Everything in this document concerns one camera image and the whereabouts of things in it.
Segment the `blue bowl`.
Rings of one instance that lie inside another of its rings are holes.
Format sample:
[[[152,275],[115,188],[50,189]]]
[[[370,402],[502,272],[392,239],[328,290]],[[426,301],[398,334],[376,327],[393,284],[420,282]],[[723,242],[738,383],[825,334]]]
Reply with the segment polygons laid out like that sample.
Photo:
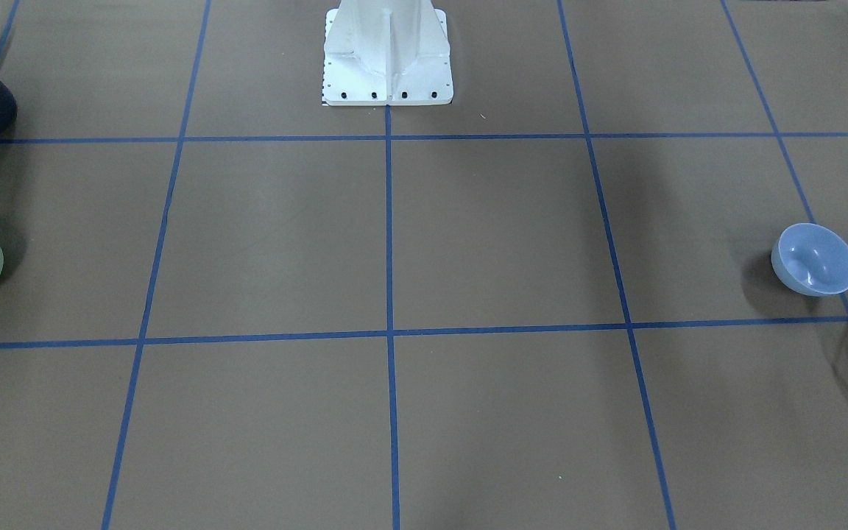
[[[808,297],[848,291],[848,244],[818,224],[784,229],[770,251],[771,268],[782,285]]]

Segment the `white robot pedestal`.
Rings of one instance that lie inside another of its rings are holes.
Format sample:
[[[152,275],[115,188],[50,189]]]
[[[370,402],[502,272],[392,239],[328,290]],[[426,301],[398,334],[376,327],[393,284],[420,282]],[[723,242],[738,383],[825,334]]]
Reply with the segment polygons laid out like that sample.
[[[324,105],[453,101],[448,17],[431,1],[342,1],[326,12],[324,37]]]

